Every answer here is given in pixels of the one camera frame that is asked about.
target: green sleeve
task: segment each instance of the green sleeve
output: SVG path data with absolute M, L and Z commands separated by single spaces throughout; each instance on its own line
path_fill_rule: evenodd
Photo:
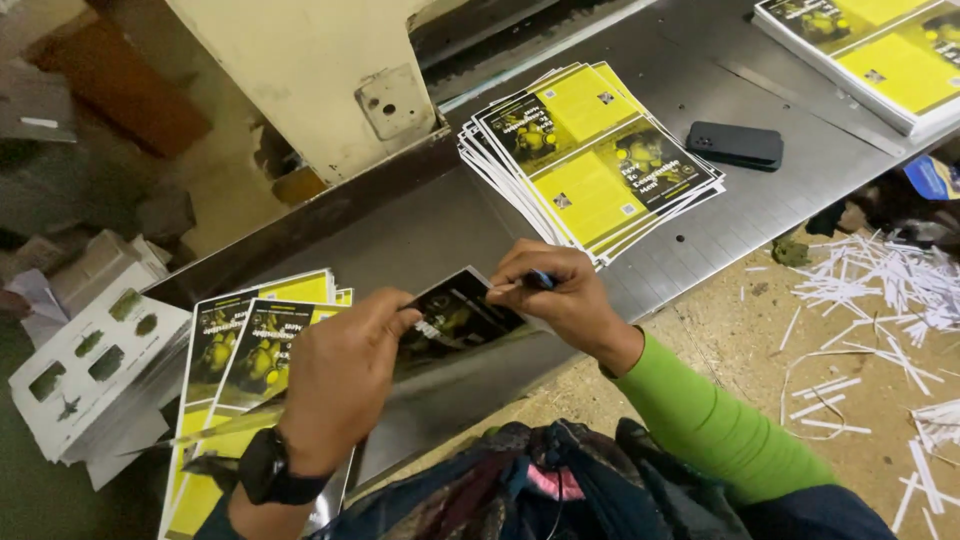
M 658 444 L 725 481 L 735 503 L 837 483 L 829 465 L 804 443 L 694 372 L 649 333 L 636 366 L 613 383 Z

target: metal table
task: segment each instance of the metal table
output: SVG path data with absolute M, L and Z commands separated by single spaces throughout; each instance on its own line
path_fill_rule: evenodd
M 683 139 L 696 120 L 779 131 L 774 174 L 721 166 L 728 192 L 658 228 L 601 273 L 617 312 L 635 320 L 670 302 L 883 171 L 948 135 L 898 135 L 744 19 L 751 0 L 659 0 L 447 114 L 454 131 L 492 99 L 574 61 L 607 61 Z M 901 158 L 829 125 L 708 59 L 735 61 L 809 103 L 896 142 Z M 682 234 L 684 242 L 677 241 Z M 253 282 L 330 266 L 359 296 L 382 285 L 419 291 L 467 264 L 490 274 L 517 237 L 536 237 L 464 166 L 307 245 Z M 539 334 L 396 386 L 360 462 L 369 483 L 517 398 L 574 351 Z

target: black cable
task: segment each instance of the black cable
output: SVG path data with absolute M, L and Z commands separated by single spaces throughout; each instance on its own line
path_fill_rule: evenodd
M 557 481 L 560 485 L 560 497 L 558 504 L 560 505 L 557 508 L 557 519 L 553 522 L 553 528 L 550 529 L 550 534 L 547 535 L 546 540 L 553 538 L 553 534 L 557 532 L 557 526 L 560 524 L 560 516 L 564 513 L 564 471 L 562 469 L 557 469 Z

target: pink fabric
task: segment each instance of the pink fabric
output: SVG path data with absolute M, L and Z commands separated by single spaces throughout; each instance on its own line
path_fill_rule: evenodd
M 580 484 L 573 477 L 570 470 L 561 467 L 560 474 L 551 472 L 542 472 L 533 463 L 527 467 L 527 478 L 532 481 L 540 491 L 546 494 L 554 501 L 560 500 L 560 475 L 564 479 L 564 501 L 578 501 L 584 499 L 584 492 L 580 489 Z

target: wristwatch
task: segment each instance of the wristwatch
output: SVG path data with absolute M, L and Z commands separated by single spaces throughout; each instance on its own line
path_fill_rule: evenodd
M 240 457 L 238 474 L 251 503 L 291 506 L 316 500 L 332 476 L 301 477 L 291 474 L 283 437 L 275 428 L 260 430 L 253 436 L 250 446 Z

